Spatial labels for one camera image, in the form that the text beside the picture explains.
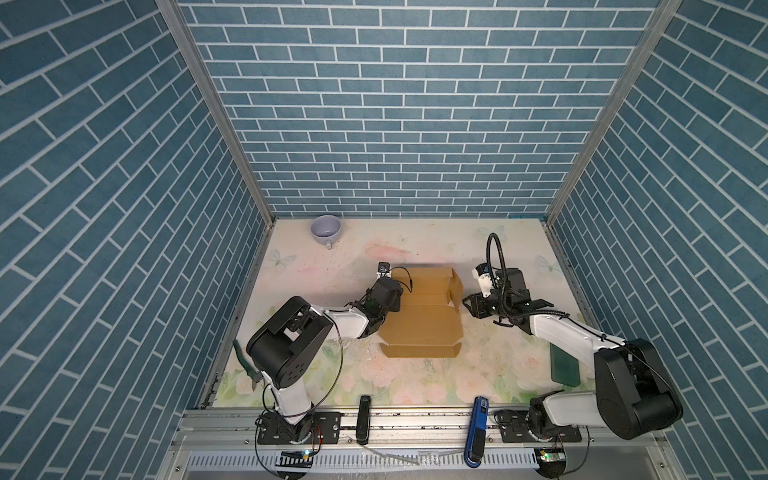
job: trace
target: blue utility tool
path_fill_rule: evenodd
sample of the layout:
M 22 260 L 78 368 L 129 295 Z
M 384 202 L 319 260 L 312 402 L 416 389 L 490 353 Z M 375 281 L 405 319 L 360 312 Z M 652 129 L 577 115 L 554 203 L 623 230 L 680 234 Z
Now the blue utility tool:
M 472 420 L 469 423 L 467 445 L 464 447 L 464 462 L 472 468 L 477 468 L 482 462 L 485 451 L 485 423 L 488 421 L 488 399 L 475 397 L 472 407 Z

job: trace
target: vertical metal post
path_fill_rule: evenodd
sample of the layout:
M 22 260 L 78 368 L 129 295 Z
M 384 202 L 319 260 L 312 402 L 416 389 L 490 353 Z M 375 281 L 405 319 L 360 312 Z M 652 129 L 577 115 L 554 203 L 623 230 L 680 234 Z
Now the vertical metal post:
M 205 100 L 208 110 L 216 122 L 216 126 L 219 127 L 221 137 L 232 154 L 237 170 L 243 176 L 248 191 L 251 197 L 253 197 L 259 212 L 264 217 L 266 225 L 271 227 L 275 221 L 275 216 L 272 214 L 270 205 L 267 203 L 256 181 L 256 177 L 253 175 L 253 169 L 250 166 L 245 150 L 243 150 L 243 145 L 240 143 L 240 139 L 237 138 L 227 110 L 221 103 L 221 98 L 214 86 L 214 81 L 208 73 L 203 57 L 200 55 L 200 50 L 197 49 L 197 44 L 187 26 L 187 21 L 184 19 L 181 7 L 177 0 L 156 0 L 156 3 L 160 13 L 163 15 L 163 20 L 168 25 L 170 34 L 176 41 L 176 46 L 179 48 L 181 56 L 184 57 L 184 61 L 190 69 L 197 88 L 203 95 L 203 100 Z
M 565 201 L 576 187 L 578 179 L 584 173 L 584 169 L 587 168 L 600 142 L 603 141 L 608 128 L 611 126 L 614 118 L 616 118 L 616 114 L 619 112 L 627 95 L 629 95 L 632 85 L 634 85 L 634 82 L 643 71 L 648 58 L 650 58 L 650 54 L 653 53 L 659 40 L 661 40 L 661 35 L 664 34 L 681 2 L 682 0 L 660 0 L 656 10 L 648 19 L 643 36 L 629 56 L 627 66 L 624 67 L 618 80 L 616 80 L 614 90 L 608 96 L 608 101 L 605 102 L 605 106 L 600 111 L 598 118 L 595 119 L 592 130 L 584 140 L 584 144 L 581 146 L 581 150 L 576 156 L 571 170 L 565 175 L 560 190 L 558 190 L 554 200 L 547 209 L 546 219 L 549 224 L 554 222 L 554 219 L 558 217 L 563 209 Z

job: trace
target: cup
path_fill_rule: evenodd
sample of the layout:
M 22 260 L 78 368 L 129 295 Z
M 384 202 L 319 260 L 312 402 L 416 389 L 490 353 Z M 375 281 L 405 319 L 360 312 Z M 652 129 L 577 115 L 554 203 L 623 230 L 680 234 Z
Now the cup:
M 321 243 L 328 247 L 328 250 L 331 250 L 333 242 L 341 237 L 341 220 L 333 215 L 322 215 L 312 222 L 310 231 L 317 243 Z

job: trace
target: cardboard box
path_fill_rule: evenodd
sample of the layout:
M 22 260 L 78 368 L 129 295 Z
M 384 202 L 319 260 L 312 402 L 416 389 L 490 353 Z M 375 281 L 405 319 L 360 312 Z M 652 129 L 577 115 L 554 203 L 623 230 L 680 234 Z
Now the cardboard box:
M 451 267 L 408 268 L 413 293 L 403 289 L 400 311 L 389 312 L 379 329 L 382 352 L 388 357 L 454 358 L 464 336 L 459 307 L 464 286 Z M 406 284 L 408 274 L 397 269 L 392 278 Z

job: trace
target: brick wall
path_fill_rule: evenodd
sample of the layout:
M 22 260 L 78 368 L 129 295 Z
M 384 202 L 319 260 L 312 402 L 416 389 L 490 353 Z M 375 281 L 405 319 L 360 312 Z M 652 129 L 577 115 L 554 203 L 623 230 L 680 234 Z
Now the brick wall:
M 603 328 L 653 340 L 689 478 L 768 466 L 768 2 L 684 0 L 555 229 Z
M 278 215 L 543 217 L 657 0 L 181 4 Z
M 0 2 L 0 478 L 144 478 L 263 229 L 152 0 Z

